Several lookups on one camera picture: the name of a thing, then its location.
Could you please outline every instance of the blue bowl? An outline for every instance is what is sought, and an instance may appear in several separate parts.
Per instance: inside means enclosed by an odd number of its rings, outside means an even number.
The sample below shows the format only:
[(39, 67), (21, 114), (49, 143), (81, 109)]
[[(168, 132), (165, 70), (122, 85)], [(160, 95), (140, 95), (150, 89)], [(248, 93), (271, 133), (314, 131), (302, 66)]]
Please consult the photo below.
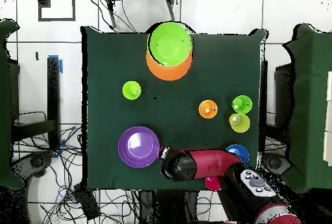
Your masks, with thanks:
[(237, 155), (242, 163), (248, 163), (249, 161), (249, 152), (248, 150), (239, 144), (230, 145), (227, 149), (230, 153)]

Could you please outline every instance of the white tiled floor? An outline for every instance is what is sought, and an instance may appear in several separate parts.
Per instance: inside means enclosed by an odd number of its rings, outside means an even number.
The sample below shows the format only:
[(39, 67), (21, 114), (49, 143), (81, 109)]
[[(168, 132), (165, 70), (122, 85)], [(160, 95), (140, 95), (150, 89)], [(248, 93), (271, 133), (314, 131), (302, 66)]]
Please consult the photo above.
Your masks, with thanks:
[[(106, 5), (105, 0), (93, 0), (93, 2), (100, 5), (104, 19), (111, 24), (110, 15), (102, 5), (102, 3)], [(182, 4), (180, 4), (180, 0), (178, 0), (178, 4), (174, 4), (173, 10), (176, 21), (181, 20), (187, 23), (197, 33), (248, 34), (261, 27), (269, 31), (265, 53), (268, 60), (267, 109), (274, 112), (274, 70), (276, 66), (291, 61), (281, 44), (291, 40), (293, 28), (299, 23), (310, 23), (321, 31), (330, 31), (332, 29), (332, 4), (330, 2), (331, 0), (182, 0)], [(42, 17), (71, 17), (70, 4), (71, 0), (51, 0), (51, 7), (41, 10)], [(76, 21), (38, 22), (37, 0), (0, 0), (0, 19), (13, 19), (20, 26), (17, 33), (18, 43), (16, 33), (14, 33), (8, 38), (6, 46), (10, 56), (18, 59), (21, 65), (19, 85), (21, 112), (37, 110), (46, 112), (46, 58), (48, 55), (58, 55), (59, 59), (63, 60), (64, 72), (60, 74), (62, 129), (80, 125), (82, 121), (80, 26), (91, 25), (102, 32), (111, 32), (103, 21), (101, 12), (90, 0), (75, 0), (75, 6)], [(154, 23), (171, 19), (165, 0), (127, 0), (123, 1), (123, 6), (137, 32), (145, 32)], [(115, 2), (114, 12), (127, 21), (120, 1)], [(115, 21), (117, 31), (130, 32), (130, 29), (118, 17), (115, 17)], [(36, 60), (36, 52), (39, 54), (39, 60)], [(267, 117), (269, 123), (274, 122), (273, 114), (268, 114)], [(22, 116), (21, 121), (42, 119), (42, 114), (31, 114)], [(70, 144), (78, 147), (76, 136), (70, 141)], [(30, 147), (20, 145), (20, 151), (29, 149), (31, 150)], [(68, 158), (69, 154), (64, 152), (64, 156)], [(74, 162), (79, 165), (82, 159), (76, 156)], [(59, 158), (52, 158), (51, 165), (56, 171), (59, 184), (63, 184), (63, 165)], [(73, 176), (73, 184), (80, 182), (82, 166), (71, 166), (70, 172)], [(43, 222), (45, 212), (40, 205), (49, 210), (53, 206), (52, 203), (55, 202), (58, 186), (54, 178), (52, 169), (48, 168), (45, 176), (40, 179), (33, 178), (31, 182), (29, 214), (32, 224), (42, 224)], [(123, 194), (121, 190), (108, 190), (108, 196), (111, 199)], [(100, 202), (102, 212), (118, 214), (115, 204), (106, 205), (110, 202), (108, 196), (104, 190), (97, 191), (97, 201)], [(210, 199), (211, 192), (200, 192), (199, 197)], [(212, 195), (211, 200), (212, 203), (220, 203), (216, 193)], [(114, 202), (122, 203), (123, 201), (124, 197), (120, 197)], [(199, 199), (198, 203), (198, 213), (209, 208), (206, 199)], [(124, 205), (124, 213), (128, 212), (128, 205)], [(73, 213), (79, 216), (81, 211), (75, 210)], [(96, 220), (97, 224), (101, 224), (104, 218), (100, 219)], [(220, 204), (212, 204), (211, 210), (199, 215), (199, 219), (225, 220), (226, 215)], [(125, 222), (133, 223), (133, 214), (125, 218)], [(82, 219), (80, 224), (87, 224), (86, 220)], [(115, 223), (106, 218), (103, 224)]]

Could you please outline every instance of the orange bowl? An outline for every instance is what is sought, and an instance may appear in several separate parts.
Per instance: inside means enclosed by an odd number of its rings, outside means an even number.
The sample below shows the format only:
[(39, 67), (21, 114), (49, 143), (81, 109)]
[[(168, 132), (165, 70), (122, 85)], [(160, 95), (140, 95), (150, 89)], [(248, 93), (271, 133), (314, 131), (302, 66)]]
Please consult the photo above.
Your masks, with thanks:
[(198, 107), (198, 111), (203, 118), (211, 119), (217, 114), (218, 107), (217, 104), (212, 100), (205, 100), (201, 102), (200, 106)]
[(193, 50), (190, 51), (188, 57), (181, 64), (177, 66), (163, 66), (157, 63), (151, 57), (149, 51), (147, 51), (147, 65), (149, 70), (154, 76), (165, 81), (174, 81), (182, 78), (190, 69), (192, 61)]

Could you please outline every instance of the table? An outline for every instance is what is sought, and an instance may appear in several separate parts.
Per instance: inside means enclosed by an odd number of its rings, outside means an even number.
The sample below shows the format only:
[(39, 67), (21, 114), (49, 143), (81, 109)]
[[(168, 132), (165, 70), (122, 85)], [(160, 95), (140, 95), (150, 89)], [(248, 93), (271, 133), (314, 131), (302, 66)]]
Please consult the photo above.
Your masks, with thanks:
[[(83, 68), (88, 77), (88, 189), (205, 190), (204, 180), (167, 180), (159, 173), (157, 159), (146, 168), (127, 166), (117, 152), (122, 133), (145, 126), (160, 145), (181, 149), (227, 148), (239, 143), (257, 158), (257, 121), (260, 77), (260, 44), (265, 30), (250, 35), (193, 34), (193, 64), (177, 81), (163, 81), (151, 74), (145, 56), (147, 34), (99, 33), (83, 27), (87, 52)], [(122, 95), (126, 81), (141, 85), (141, 96), (129, 101)], [(234, 132), (228, 118), (233, 98), (245, 94), (254, 105), (249, 130)], [(212, 119), (198, 113), (199, 104), (211, 99), (218, 105)]]
[(332, 167), (323, 161), (327, 76), (332, 70), (332, 34), (298, 25), (284, 45), (295, 67), (294, 110), (289, 123), (289, 158), (294, 164), (283, 179), (295, 192), (332, 189)]

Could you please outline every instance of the green cup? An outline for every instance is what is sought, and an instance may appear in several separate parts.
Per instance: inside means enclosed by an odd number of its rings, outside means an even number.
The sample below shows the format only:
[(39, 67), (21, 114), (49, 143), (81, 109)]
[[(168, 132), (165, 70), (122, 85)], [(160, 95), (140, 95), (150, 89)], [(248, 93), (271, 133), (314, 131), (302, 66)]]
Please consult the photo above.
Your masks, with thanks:
[(141, 87), (138, 82), (128, 81), (122, 87), (123, 96), (129, 100), (135, 100), (141, 95)]
[(230, 116), (231, 128), (236, 132), (246, 132), (250, 127), (250, 119), (244, 114), (232, 114)]
[(231, 103), (234, 111), (238, 114), (246, 114), (252, 109), (252, 100), (245, 95), (237, 96)]

